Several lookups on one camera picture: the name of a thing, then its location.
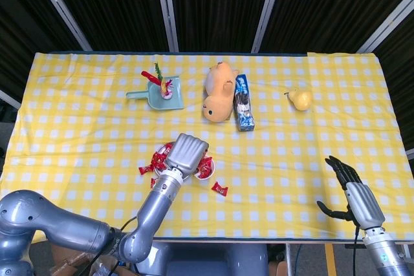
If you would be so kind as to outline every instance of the floor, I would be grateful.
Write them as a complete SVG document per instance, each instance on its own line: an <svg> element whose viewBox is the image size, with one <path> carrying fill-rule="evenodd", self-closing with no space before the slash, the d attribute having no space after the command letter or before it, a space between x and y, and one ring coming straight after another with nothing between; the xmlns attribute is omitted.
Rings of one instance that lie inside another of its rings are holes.
<svg viewBox="0 0 414 276"><path fill-rule="evenodd" d="M0 122L0 148L6 151L13 123ZM4 159L0 158L0 174L3 170ZM299 244L291 245L290 259L294 270ZM410 246L411 255L414 255L414 246ZM346 249L343 244L333 245L334 263L336 276L352 275L352 249ZM49 242L40 242L30 247L30 258L33 262L37 275L49 275L49 269L54 265L50 252ZM414 275L414 264L409 267ZM377 275L366 249L356 251L356 274L357 276ZM328 274L327 260L325 257L325 246L323 244L303 244L297 258L296 274L292 276L334 276Z"/></svg>

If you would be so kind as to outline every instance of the orange plush animal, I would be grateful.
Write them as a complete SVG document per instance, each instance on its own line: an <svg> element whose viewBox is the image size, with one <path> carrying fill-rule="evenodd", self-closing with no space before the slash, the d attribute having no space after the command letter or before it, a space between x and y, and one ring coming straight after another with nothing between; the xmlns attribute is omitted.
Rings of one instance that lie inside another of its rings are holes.
<svg viewBox="0 0 414 276"><path fill-rule="evenodd" d="M212 122L223 122L232 113L235 78L238 70L232 70L225 62L210 68L206 79L208 97L204 100L202 111Z"/></svg>

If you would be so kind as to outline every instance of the cable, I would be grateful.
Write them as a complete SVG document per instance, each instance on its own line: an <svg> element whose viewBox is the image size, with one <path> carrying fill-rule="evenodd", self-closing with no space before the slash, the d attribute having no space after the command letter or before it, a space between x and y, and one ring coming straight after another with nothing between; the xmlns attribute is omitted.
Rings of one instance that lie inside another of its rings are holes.
<svg viewBox="0 0 414 276"><path fill-rule="evenodd" d="M130 224L132 221L134 221L136 219L136 216L135 217L133 217L133 218L130 218L127 222L125 222L125 224L121 227L121 231L123 231L125 228L126 228L126 226L128 225L128 224ZM102 247L102 249L94 256L94 258L92 259L92 261L90 261L90 263L88 263L88 265L86 265L85 266L85 268L79 273L79 276L82 276L86 271L88 271L90 268L91 268L91 266L92 266L92 264L94 264L94 262L99 258L99 256L104 252L104 250L106 249L106 247L110 244L110 243L112 243L112 240L109 240L108 242L107 242L107 244L104 246L104 247ZM119 265L119 263L120 263L120 261L118 261L115 265L115 268Z"/></svg>
<svg viewBox="0 0 414 276"><path fill-rule="evenodd" d="M299 259L299 253L300 253L300 249L302 248L302 244L300 244L299 249L298 249L298 253L296 254L296 260L295 260L295 272L293 273L293 276L296 276L296 267L298 266L298 259Z"/></svg>
<svg viewBox="0 0 414 276"><path fill-rule="evenodd" d="M138 268L137 268L136 264L133 264L133 266L134 266L135 273L140 275L140 271L138 271Z"/></svg>
<svg viewBox="0 0 414 276"><path fill-rule="evenodd" d="M120 263L121 263L121 261L119 261L119 260L116 262L115 266L111 269L108 276L111 276L114 273L114 271L116 270L116 268L119 266Z"/></svg>
<svg viewBox="0 0 414 276"><path fill-rule="evenodd" d="M356 270L355 270L355 260L356 260L356 240L358 239L358 234L360 232L360 226L356 226L355 227L355 239L354 239L354 253L353 253L353 264L352 264L352 271L353 271L353 275L356 275Z"/></svg>
<svg viewBox="0 0 414 276"><path fill-rule="evenodd" d="M125 224L121 227L121 231L123 231L127 227L127 225L130 224L135 219L136 219L136 216L133 218L130 218L127 222L125 222Z"/></svg>

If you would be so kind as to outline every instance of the black curtain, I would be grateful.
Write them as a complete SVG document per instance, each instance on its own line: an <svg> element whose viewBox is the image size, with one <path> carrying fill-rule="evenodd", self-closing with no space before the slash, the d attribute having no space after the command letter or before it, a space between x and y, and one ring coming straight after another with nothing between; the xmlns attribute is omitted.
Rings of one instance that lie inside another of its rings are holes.
<svg viewBox="0 0 414 276"><path fill-rule="evenodd" d="M356 52L401 0L276 0L261 52Z"/></svg>
<svg viewBox="0 0 414 276"><path fill-rule="evenodd" d="M375 49L378 56L402 141L414 149L414 12Z"/></svg>
<svg viewBox="0 0 414 276"><path fill-rule="evenodd" d="M50 0L0 0L0 89L21 101L36 52L79 50Z"/></svg>
<svg viewBox="0 0 414 276"><path fill-rule="evenodd" d="M94 50L168 50L160 0L64 1Z"/></svg>
<svg viewBox="0 0 414 276"><path fill-rule="evenodd" d="M173 2L180 51L251 51L265 0Z"/></svg>

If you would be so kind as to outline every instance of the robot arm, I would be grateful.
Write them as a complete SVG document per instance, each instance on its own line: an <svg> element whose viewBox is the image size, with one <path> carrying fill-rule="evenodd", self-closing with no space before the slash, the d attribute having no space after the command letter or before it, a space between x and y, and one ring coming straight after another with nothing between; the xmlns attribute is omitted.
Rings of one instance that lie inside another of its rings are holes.
<svg viewBox="0 0 414 276"><path fill-rule="evenodd" d="M334 169L348 205L347 211L332 211L317 201L319 208L332 218L352 220L355 226L365 231L362 240L381 276L411 276L404 260L398 256L394 240L382 227L385 217L370 188L361 182L351 166L333 156L325 161Z"/></svg>
<svg viewBox="0 0 414 276"><path fill-rule="evenodd" d="M6 195L0 200L0 276L32 275L27 253L37 229L63 247L91 253L103 251L134 263L144 260L184 178L195 172L207 149L206 142L180 134L166 159L168 169L138 211L137 228L128 234L59 208L33 191Z"/></svg>

